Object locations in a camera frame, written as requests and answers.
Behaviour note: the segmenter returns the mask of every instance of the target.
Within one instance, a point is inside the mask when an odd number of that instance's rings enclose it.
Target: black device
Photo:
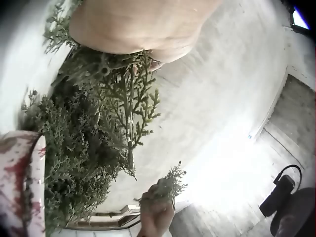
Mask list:
[[[300,182],[295,192],[295,182],[283,175],[288,168],[297,168]],[[297,165],[285,167],[274,180],[276,187],[262,202],[259,209],[264,216],[275,216],[270,232],[275,237],[315,237],[315,187],[300,189],[302,172]]]
[[[295,182],[288,175],[283,175],[271,194],[259,206],[262,214],[267,217],[275,213],[282,205],[287,202],[295,187]]]

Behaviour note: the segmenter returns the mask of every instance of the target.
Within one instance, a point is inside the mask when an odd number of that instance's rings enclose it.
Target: finger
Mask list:
[[[157,189],[158,189],[158,185],[157,184],[154,184],[154,185],[152,185],[150,188],[149,188],[149,190],[148,190],[148,192],[154,192],[154,191],[156,191]]]
[[[167,203],[165,207],[166,208],[164,211],[161,212],[161,215],[168,220],[172,220],[172,218],[174,217],[173,205],[171,203]]]
[[[158,180],[157,184],[160,184],[160,183],[162,183],[163,181],[164,181],[164,178],[161,178],[161,179]]]
[[[144,192],[142,195],[142,199],[152,198],[153,194],[150,192]]]

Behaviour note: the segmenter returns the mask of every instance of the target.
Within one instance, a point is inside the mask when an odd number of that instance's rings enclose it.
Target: green foliage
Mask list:
[[[46,20],[44,37],[48,44],[45,53],[57,52],[64,44],[74,47],[77,43],[69,34],[69,21],[71,13],[82,3],[82,0],[72,0],[71,6],[65,12],[65,0],[59,0],[53,7],[50,17]]]
[[[140,206],[143,208],[149,207],[154,202],[171,202],[175,204],[175,197],[184,191],[188,186],[182,184],[181,179],[186,174],[186,171],[181,169],[181,161],[173,167],[168,174],[158,180],[158,188],[154,191],[154,196],[151,199],[139,199]]]
[[[98,126],[108,119],[113,132],[121,128],[109,115],[96,118],[99,99],[88,83],[74,86],[60,83],[52,99],[43,97],[24,106],[22,129],[37,131],[46,137],[45,219],[47,234],[68,222],[88,219],[106,199],[110,182],[127,169],[127,149],[110,146],[111,137]]]
[[[75,85],[89,81],[101,101],[98,114],[103,125],[98,128],[108,133],[111,146],[128,150],[129,169],[134,168],[133,149],[143,145],[141,138],[152,133],[146,127],[154,118],[160,103],[158,90],[149,93],[155,78],[148,72],[150,58],[146,52],[128,55],[113,55],[84,46],[75,48],[60,69],[60,76],[53,82],[57,85],[67,80]],[[118,136],[107,117],[124,131]]]

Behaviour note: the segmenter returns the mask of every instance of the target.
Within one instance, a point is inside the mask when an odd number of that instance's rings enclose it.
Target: cord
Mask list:
[[[279,182],[279,179],[281,178],[281,175],[283,174],[284,170],[288,169],[288,168],[291,168],[291,167],[294,167],[294,168],[297,168],[298,169],[298,172],[300,173],[300,182],[298,183],[298,187],[296,189],[295,192],[298,191],[298,189],[300,188],[301,186],[301,183],[302,183],[302,171],[300,169],[299,166],[297,165],[288,165],[287,167],[285,167],[278,175],[277,177],[275,178],[275,180],[273,181],[273,183],[276,185],[278,182]]]

